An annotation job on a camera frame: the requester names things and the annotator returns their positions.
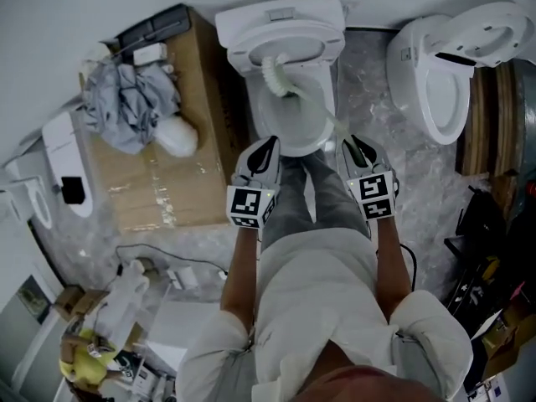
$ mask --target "cable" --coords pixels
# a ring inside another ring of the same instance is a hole
[[[411,282],[411,291],[415,291],[415,280],[417,278],[417,258],[415,257],[415,253],[413,253],[413,250],[410,249],[407,245],[403,245],[402,243],[400,243],[400,247],[407,250],[411,255],[411,259],[413,260],[413,280]]]
[[[187,262],[194,262],[194,263],[198,263],[198,264],[209,264],[209,265],[215,266],[219,270],[223,271],[225,273],[225,275],[227,276],[228,271],[225,268],[223,268],[222,266],[220,266],[218,264],[215,264],[214,262],[211,262],[210,260],[183,258],[182,256],[174,255],[173,253],[169,253],[169,252],[167,252],[165,250],[162,250],[159,247],[156,247],[154,245],[148,245],[147,243],[135,243],[133,245],[118,245],[116,247],[116,256],[117,256],[117,258],[119,260],[121,260],[121,257],[119,255],[119,250],[120,249],[131,249],[133,247],[147,247],[149,249],[156,250],[156,251],[162,253],[163,255],[171,256],[172,258],[175,258],[175,259],[185,260]]]

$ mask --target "marble floor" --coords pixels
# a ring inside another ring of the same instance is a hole
[[[454,235],[460,210],[466,207],[475,179],[454,172],[456,145],[440,146],[414,128],[395,109],[389,96],[385,74],[385,51],[392,33],[348,31],[346,47],[333,68],[338,99],[338,118],[351,131],[360,132],[383,144],[397,172],[401,188],[397,199],[397,224],[401,241],[416,254],[416,287],[442,298],[451,289],[454,257],[443,239]],[[340,152],[330,152],[335,168],[343,164]],[[205,264],[188,264],[144,247],[115,252],[117,245],[148,243],[184,258],[209,260],[227,268],[234,248],[236,229],[230,226],[159,230],[121,236],[116,230],[106,194],[95,192],[95,212],[89,219],[76,218],[64,205],[54,205],[54,229],[47,231],[35,223],[44,248],[66,282],[84,288],[103,288],[116,273],[119,261],[137,256],[152,258],[161,270],[169,266],[192,265],[199,287],[190,291],[170,291],[176,300],[214,302],[219,299],[223,281],[218,270]],[[312,203],[312,191],[306,190]],[[168,287],[162,281],[146,296],[144,327]]]

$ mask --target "plastic packaging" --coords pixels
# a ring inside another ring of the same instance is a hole
[[[191,157],[198,148],[198,132],[182,117],[160,119],[154,137],[174,157]]]

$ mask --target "toilet tank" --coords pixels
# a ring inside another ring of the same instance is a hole
[[[340,0],[272,0],[217,13],[219,44],[228,48],[254,27],[291,19],[326,23],[341,32],[346,28]]]

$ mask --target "toilet seat cover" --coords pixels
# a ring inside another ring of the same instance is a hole
[[[519,54],[533,34],[534,22],[517,4],[484,4],[441,24],[425,39],[426,53],[495,67]]]
[[[262,59],[283,52],[288,64],[331,64],[344,48],[344,34],[326,23],[289,20],[252,28],[227,51],[229,62],[241,74],[260,71]]]

